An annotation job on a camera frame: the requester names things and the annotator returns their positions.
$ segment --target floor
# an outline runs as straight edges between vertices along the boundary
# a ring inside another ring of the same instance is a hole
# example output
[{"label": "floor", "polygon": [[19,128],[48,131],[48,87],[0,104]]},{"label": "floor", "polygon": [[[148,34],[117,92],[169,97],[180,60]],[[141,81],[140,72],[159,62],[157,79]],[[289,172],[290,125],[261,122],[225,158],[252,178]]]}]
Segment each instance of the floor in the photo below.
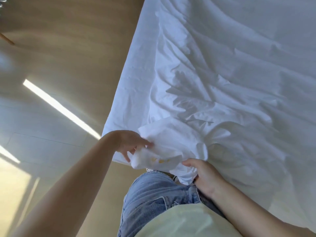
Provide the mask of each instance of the floor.
[{"label": "floor", "polygon": [[[97,142],[143,2],[4,3],[0,32],[16,45],[0,40],[0,237]],[[112,163],[78,236],[116,236],[141,173]]]}]

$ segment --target person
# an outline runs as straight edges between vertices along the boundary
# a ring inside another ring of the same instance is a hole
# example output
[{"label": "person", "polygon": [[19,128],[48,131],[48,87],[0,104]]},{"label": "person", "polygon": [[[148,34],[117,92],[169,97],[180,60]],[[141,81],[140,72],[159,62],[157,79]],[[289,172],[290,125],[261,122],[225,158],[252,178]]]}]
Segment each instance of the person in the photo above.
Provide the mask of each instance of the person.
[{"label": "person", "polygon": [[[14,231],[14,237],[76,236],[101,187],[115,151],[153,143],[133,131],[113,131],[69,169]],[[164,173],[138,177],[124,198],[118,236],[312,237],[307,228],[282,222],[225,181],[210,163],[188,159],[195,184],[177,185]]]}]

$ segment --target light green shirt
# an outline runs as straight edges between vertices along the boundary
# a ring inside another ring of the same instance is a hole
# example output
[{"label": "light green shirt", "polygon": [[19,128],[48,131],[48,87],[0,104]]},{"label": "light green shirt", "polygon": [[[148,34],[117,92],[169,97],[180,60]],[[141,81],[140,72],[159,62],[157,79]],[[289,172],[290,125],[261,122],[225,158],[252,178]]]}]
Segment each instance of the light green shirt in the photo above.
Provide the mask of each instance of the light green shirt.
[{"label": "light green shirt", "polygon": [[168,209],[148,222],[135,237],[145,236],[242,237],[231,223],[202,203]]}]

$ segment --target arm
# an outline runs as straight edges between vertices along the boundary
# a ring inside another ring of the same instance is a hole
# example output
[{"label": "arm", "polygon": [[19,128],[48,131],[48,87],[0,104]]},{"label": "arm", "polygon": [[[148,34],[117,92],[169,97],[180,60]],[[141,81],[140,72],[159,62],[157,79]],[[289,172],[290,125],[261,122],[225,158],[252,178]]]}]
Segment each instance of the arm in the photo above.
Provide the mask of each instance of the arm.
[{"label": "arm", "polygon": [[34,207],[14,237],[76,236],[109,169],[115,151],[125,158],[151,145],[133,131],[113,131],[69,169]]},{"label": "arm", "polygon": [[244,237],[316,237],[307,228],[284,223],[223,179],[210,163],[188,159],[185,166],[197,168],[196,186],[222,210]]}]

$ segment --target denim jeans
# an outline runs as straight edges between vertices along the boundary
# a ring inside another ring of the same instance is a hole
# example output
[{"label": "denim jeans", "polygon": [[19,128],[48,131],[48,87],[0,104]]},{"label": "denim jeans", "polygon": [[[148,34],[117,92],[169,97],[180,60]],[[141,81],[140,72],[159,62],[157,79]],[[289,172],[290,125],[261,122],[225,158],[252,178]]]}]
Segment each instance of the denim jeans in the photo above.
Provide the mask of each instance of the denim jeans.
[{"label": "denim jeans", "polygon": [[144,173],[133,182],[124,198],[118,237],[134,237],[145,224],[175,205],[200,202],[225,218],[195,185],[177,185],[159,171]]}]

